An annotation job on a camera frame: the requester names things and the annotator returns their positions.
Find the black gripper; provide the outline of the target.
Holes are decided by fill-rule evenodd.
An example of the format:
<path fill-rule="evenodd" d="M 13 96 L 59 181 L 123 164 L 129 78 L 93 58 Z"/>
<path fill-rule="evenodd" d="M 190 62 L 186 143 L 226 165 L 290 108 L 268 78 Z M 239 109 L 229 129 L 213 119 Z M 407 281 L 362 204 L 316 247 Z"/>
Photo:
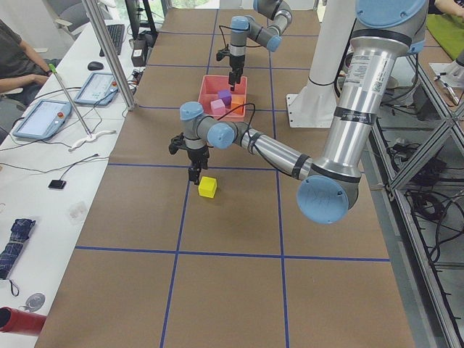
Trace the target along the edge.
<path fill-rule="evenodd" d="M 188 168 L 188 180 L 192 183 L 199 183 L 202 169 L 208 169 L 208 159 L 210 158 L 208 145 L 200 138 L 192 140 L 181 133 L 171 138 L 168 149 L 171 154 L 176 154 L 178 150 L 187 152 L 191 161 Z"/>
<path fill-rule="evenodd" d="M 229 65 L 231 72 L 228 76 L 228 84 L 232 91 L 235 90 L 235 85 L 241 83 L 245 63 L 245 46 L 226 45 L 225 48 L 219 49 L 216 53 L 216 60 L 219 62 L 225 57 L 229 57 Z"/>

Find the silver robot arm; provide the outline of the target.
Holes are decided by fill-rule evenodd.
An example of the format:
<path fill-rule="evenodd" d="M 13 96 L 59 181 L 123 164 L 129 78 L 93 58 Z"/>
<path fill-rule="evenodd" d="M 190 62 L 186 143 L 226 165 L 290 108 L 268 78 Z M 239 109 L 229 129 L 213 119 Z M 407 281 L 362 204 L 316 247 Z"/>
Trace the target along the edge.
<path fill-rule="evenodd" d="M 359 161 L 399 57 L 417 54 L 425 39 L 426 1 L 330 1 L 326 5 L 307 85 L 287 101 L 294 128 L 327 128 L 317 159 L 250 123 L 207 114 L 197 101 L 180 108 L 182 133 L 169 146 L 186 151 L 190 181 L 207 167 L 210 147 L 237 144 L 300 180 L 297 204 L 310 220 L 341 220 L 358 198 Z"/>
<path fill-rule="evenodd" d="M 244 71 L 247 40 L 254 41 L 265 47 L 269 52 L 275 52 L 282 42 L 282 35 L 292 23 L 293 17 L 290 6 L 282 0 L 254 1 L 253 9 L 271 21 L 267 27 L 259 24 L 251 15 L 234 16 L 228 29 L 231 30 L 229 43 L 217 51 L 216 60 L 221 61 L 229 57 L 231 71 L 228 84 L 232 91 L 236 84 L 241 83 Z"/>

